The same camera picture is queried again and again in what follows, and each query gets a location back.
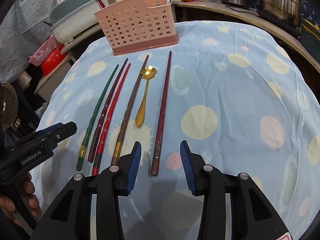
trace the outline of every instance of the finger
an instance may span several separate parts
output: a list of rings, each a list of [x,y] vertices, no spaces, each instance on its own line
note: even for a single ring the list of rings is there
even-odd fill
[[[42,215],[41,208],[38,207],[37,209],[31,210],[31,214],[32,214],[34,217],[36,217],[36,218],[41,217],[41,215]]]
[[[3,210],[3,213],[5,214],[5,216],[7,217],[7,218],[9,218],[10,220],[14,220],[15,218],[14,218],[14,216],[12,215],[12,213],[10,212],[10,211],[7,211],[7,210],[5,210],[5,209],[2,209]]]
[[[12,221],[13,221],[18,227],[20,226],[18,220],[14,219],[14,220],[12,220]]]
[[[38,201],[36,195],[31,195],[29,197],[29,206],[32,209],[37,209],[39,207],[39,201]]]
[[[0,195],[0,207],[2,207],[3,210],[9,212],[15,211],[14,203],[9,198],[3,195]]]
[[[33,194],[36,191],[35,186],[31,181],[23,182],[23,188],[27,194]]]
[[[24,179],[25,179],[25,181],[31,181],[32,176],[31,176],[30,172],[27,172],[27,173],[24,175]]]

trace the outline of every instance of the blue tablecloth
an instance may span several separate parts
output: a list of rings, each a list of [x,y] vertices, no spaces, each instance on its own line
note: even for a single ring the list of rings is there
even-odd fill
[[[127,154],[135,141],[142,144],[135,188],[129,197],[119,199],[125,239],[197,238],[203,198],[193,197],[187,187],[179,156],[184,139],[192,152],[222,172],[247,172],[298,239],[320,206],[320,107],[315,96],[287,53],[261,29],[198,21],[178,23],[176,30],[175,46],[117,57],[101,38],[73,65],[52,95],[39,129],[73,121],[78,131],[32,171],[40,205],[45,211],[77,173],[79,148],[97,100],[116,64],[121,66],[128,57],[132,66],[113,114],[100,171],[110,165],[129,97],[148,54],[148,65],[158,72],[149,84],[145,122],[141,128],[134,124],[145,88],[142,80],[122,149]],[[148,170],[170,50],[160,171],[151,177]],[[91,169],[85,161],[82,172],[88,176]],[[95,200],[92,206],[94,228]]]

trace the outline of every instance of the pink basket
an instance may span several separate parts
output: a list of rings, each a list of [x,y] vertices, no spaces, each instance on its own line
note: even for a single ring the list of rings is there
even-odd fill
[[[57,47],[57,39],[55,36],[51,36],[36,53],[31,57],[29,63],[39,66],[50,55],[51,52]]]
[[[121,0],[95,13],[113,54],[178,43],[167,0]]]

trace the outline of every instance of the table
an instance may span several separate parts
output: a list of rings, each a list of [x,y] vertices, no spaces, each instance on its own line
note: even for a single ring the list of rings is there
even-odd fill
[[[268,33],[272,34],[273,36],[276,36],[277,38],[284,41],[290,48],[292,48],[293,50],[301,54],[320,73],[320,63],[317,62],[310,55],[310,53],[305,49],[305,47],[303,47],[303,45],[296,38],[294,38],[292,35],[284,31],[283,29],[279,28],[278,26],[260,18],[254,10],[250,12],[257,15],[258,17],[255,17],[254,15],[251,15],[248,13],[233,11],[227,8],[226,5],[219,0],[215,2],[209,2],[209,3],[208,2],[179,2],[179,1],[175,1],[173,3],[174,3],[174,6],[192,7],[192,8],[198,8],[202,10],[209,10],[217,13],[222,13],[228,16],[235,17],[251,25],[257,26],[267,31]]]
[[[215,2],[180,2],[180,1],[174,1],[172,2],[173,11],[175,7],[183,7],[183,8],[196,8],[206,11],[212,11],[219,13],[221,15],[227,15],[229,17],[233,17],[239,21],[245,22],[250,25],[254,25],[258,28],[261,28],[277,39],[279,39],[281,42],[285,43],[290,49],[300,54],[305,60],[304,62],[296,62],[293,60],[296,65],[304,65],[306,62],[308,62],[314,69],[317,70],[318,73],[320,73],[320,63],[317,62],[310,53],[303,47],[303,45],[292,35],[284,31],[283,29],[279,28],[278,26],[258,17],[258,14],[252,10],[251,12],[255,15],[251,15],[248,13],[243,12],[237,12],[234,10],[231,10],[226,7],[225,4],[221,3],[221,1],[216,0]],[[79,34],[72,42],[67,43],[65,47],[62,50],[62,53],[68,52],[71,59],[75,62],[79,55],[82,54],[82,52],[87,48],[87,46],[95,39],[103,37],[103,32],[101,31],[100,25],[94,25],[84,31],[83,33]]]

